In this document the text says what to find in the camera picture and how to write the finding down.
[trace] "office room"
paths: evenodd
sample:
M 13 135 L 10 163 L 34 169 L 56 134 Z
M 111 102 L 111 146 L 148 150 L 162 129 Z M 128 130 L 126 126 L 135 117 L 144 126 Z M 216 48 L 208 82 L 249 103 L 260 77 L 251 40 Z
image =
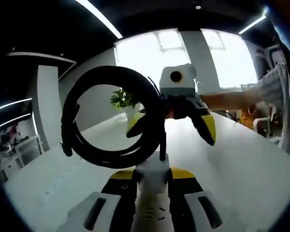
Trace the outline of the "office room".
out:
M 287 2 L 5 6 L 0 220 L 290 231 Z

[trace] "potted plant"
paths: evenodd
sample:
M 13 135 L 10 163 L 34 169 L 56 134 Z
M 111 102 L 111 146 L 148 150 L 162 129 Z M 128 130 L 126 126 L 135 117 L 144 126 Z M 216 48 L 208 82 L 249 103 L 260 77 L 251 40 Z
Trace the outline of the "potted plant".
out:
M 122 88 L 113 93 L 114 95 L 110 99 L 111 105 L 118 110 L 123 109 L 128 120 L 133 119 L 134 114 L 139 111 L 140 107 L 138 103 L 140 103 L 140 101 Z

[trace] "sleeve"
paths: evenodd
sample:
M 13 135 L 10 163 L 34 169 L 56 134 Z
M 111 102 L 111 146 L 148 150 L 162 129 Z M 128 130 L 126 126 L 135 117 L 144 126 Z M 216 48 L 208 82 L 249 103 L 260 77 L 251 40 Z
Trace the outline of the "sleeve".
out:
M 253 87 L 260 91 L 264 102 L 274 105 L 277 109 L 283 110 L 284 97 L 281 84 L 282 75 L 287 75 L 285 65 L 276 65 Z

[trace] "fluorescent light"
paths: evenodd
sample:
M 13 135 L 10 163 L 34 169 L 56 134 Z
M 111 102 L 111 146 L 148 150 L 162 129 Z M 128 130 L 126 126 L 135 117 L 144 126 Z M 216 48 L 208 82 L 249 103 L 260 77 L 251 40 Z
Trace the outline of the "fluorescent light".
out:
M 108 21 L 108 19 L 88 0 L 75 0 L 82 6 L 84 6 L 87 10 L 93 13 L 118 39 L 122 38 L 122 35 L 119 31 L 113 26 L 113 24 Z
M 14 118 L 14 119 L 12 119 L 12 120 L 10 120 L 10 121 L 7 121 L 7 122 L 1 124 L 0 127 L 4 126 L 4 125 L 6 125 L 6 124 L 8 124 L 8 123 L 10 123 L 10 122 L 13 122 L 13 121 L 15 121 L 15 120 L 18 120 L 18 119 L 20 119 L 20 118 L 22 118 L 22 117 L 26 117 L 26 116 L 28 116 L 28 115 L 30 115 L 30 114 L 22 115 L 22 116 L 19 116 L 19 117 L 17 117 L 17 118 Z
M 32 98 L 27 98 L 27 99 L 24 99 L 24 100 L 15 101 L 15 102 L 0 106 L 0 109 L 5 108 L 5 107 L 10 106 L 10 105 L 14 105 L 14 104 L 20 103 L 20 102 L 30 101 L 30 100 L 32 100 Z
M 256 21 L 254 21 L 252 24 L 248 25 L 247 27 L 245 27 L 243 30 L 241 30 L 239 32 L 239 34 L 243 34 L 245 31 L 249 30 L 250 28 L 252 28 L 254 25 L 260 23 L 261 21 L 266 19 L 266 15 L 262 15 L 260 18 L 258 18 Z
M 35 131 L 35 135 L 38 135 L 37 124 L 35 124 L 35 117 L 34 117 L 34 113 L 33 112 L 32 112 L 32 121 L 33 121 L 33 127 L 34 127 L 34 131 Z

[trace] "green leaves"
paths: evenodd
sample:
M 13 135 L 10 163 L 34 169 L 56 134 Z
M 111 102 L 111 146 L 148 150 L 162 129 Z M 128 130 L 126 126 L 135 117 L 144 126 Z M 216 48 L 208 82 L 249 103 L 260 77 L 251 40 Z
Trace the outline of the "green leaves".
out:
M 135 108 L 135 105 L 140 101 L 136 99 L 133 94 L 125 92 L 123 89 L 113 92 L 113 95 L 110 99 L 111 105 L 117 109 L 124 108 L 127 106 L 132 106 Z

